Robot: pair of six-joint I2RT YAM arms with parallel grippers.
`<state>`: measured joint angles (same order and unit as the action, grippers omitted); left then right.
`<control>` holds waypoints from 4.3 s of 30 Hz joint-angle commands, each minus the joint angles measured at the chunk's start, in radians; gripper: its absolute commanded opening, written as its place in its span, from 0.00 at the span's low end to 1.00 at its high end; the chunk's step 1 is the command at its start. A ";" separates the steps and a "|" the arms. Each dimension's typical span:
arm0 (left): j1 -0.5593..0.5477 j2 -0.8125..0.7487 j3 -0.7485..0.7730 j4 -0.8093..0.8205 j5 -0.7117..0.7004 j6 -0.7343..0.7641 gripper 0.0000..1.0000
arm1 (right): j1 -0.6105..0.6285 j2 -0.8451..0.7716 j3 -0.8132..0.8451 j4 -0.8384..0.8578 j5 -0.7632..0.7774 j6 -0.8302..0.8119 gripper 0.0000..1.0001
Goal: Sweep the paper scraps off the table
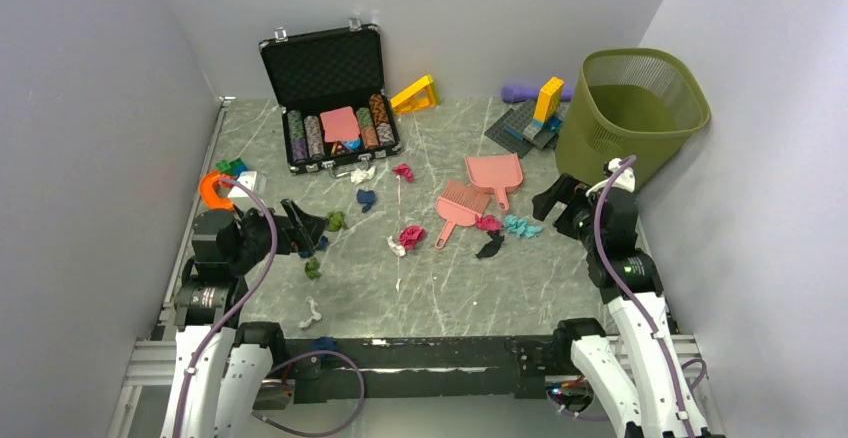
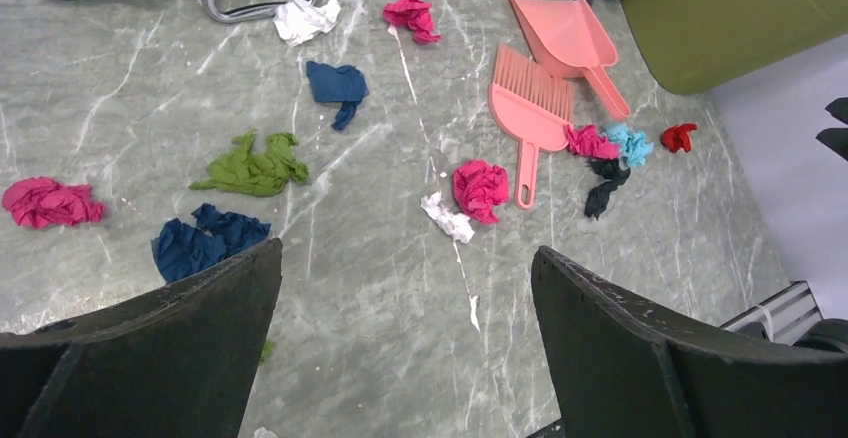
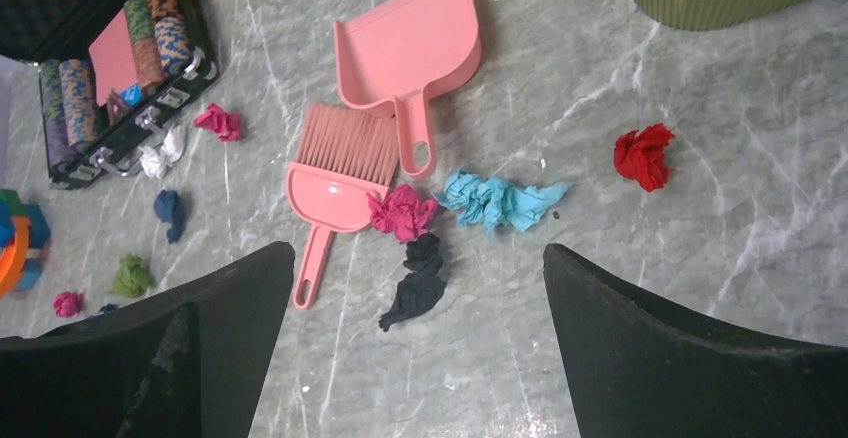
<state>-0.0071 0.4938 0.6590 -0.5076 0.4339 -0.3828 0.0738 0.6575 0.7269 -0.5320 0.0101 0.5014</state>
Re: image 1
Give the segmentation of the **white twisted paper scrap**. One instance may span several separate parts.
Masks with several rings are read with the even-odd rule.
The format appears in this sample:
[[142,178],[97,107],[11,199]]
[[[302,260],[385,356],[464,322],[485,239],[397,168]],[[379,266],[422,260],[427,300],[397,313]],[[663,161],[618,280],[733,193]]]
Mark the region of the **white twisted paper scrap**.
[[309,308],[309,316],[299,321],[298,328],[301,330],[308,329],[323,319],[323,314],[318,310],[317,302],[312,296],[307,296],[305,303]]

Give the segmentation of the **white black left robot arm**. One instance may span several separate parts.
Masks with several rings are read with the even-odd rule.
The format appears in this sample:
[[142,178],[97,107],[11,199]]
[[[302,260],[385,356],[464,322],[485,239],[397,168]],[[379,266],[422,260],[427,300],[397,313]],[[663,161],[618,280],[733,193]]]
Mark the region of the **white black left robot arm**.
[[194,254],[175,298],[175,371],[162,436],[236,436],[263,381],[285,369],[281,326],[240,320],[249,294],[246,275],[267,257],[322,249],[328,220],[289,199],[281,205],[282,215],[212,209],[194,219]]

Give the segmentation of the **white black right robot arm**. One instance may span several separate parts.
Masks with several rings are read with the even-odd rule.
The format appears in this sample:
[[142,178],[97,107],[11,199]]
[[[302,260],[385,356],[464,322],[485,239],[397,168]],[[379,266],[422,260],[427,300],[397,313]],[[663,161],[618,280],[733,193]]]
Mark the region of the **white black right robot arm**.
[[536,218],[564,204],[554,227],[586,249],[590,280],[627,351],[620,362],[598,320],[567,319],[554,330],[552,361],[586,379],[618,437],[710,437],[674,349],[658,270],[637,245],[632,182],[630,171],[612,186],[563,174],[532,200]]

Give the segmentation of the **large magenta paper scrap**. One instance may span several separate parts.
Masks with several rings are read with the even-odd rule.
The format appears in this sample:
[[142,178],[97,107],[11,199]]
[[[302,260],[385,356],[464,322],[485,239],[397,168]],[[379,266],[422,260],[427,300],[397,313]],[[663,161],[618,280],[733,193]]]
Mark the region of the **large magenta paper scrap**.
[[405,227],[398,236],[399,243],[405,250],[414,249],[426,237],[426,230],[418,225]]

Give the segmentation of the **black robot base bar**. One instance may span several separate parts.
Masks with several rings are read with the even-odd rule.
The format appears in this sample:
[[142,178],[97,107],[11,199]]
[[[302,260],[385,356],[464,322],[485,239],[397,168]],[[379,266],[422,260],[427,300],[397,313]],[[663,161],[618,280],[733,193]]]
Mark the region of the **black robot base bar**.
[[359,396],[542,399],[579,374],[557,335],[287,340],[248,331],[235,344],[269,351],[270,381],[291,385],[297,404]]

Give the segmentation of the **pink dustpan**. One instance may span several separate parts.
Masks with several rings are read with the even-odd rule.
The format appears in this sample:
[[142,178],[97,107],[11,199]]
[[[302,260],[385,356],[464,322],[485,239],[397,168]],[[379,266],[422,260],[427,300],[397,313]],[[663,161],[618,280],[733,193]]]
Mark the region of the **pink dustpan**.
[[472,186],[493,195],[501,212],[509,211],[508,194],[520,187],[524,179],[518,154],[466,156],[465,164]]

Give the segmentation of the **black paper scrap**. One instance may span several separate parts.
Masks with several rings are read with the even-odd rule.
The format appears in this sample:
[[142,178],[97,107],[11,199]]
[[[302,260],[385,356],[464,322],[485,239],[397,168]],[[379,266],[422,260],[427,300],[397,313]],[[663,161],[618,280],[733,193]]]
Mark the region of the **black paper scrap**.
[[484,244],[481,249],[475,254],[477,259],[485,259],[496,256],[503,245],[505,237],[501,234],[500,231],[488,231],[487,232],[490,241]]

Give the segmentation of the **pink hand brush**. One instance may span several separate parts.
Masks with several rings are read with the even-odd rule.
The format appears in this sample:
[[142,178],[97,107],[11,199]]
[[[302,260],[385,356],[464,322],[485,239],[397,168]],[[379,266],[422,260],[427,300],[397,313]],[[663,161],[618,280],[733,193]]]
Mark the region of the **pink hand brush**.
[[444,220],[444,226],[436,238],[435,248],[441,250],[445,247],[455,227],[474,226],[476,220],[485,214],[490,201],[488,194],[459,181],[449,180],[436,199],[435,208]]

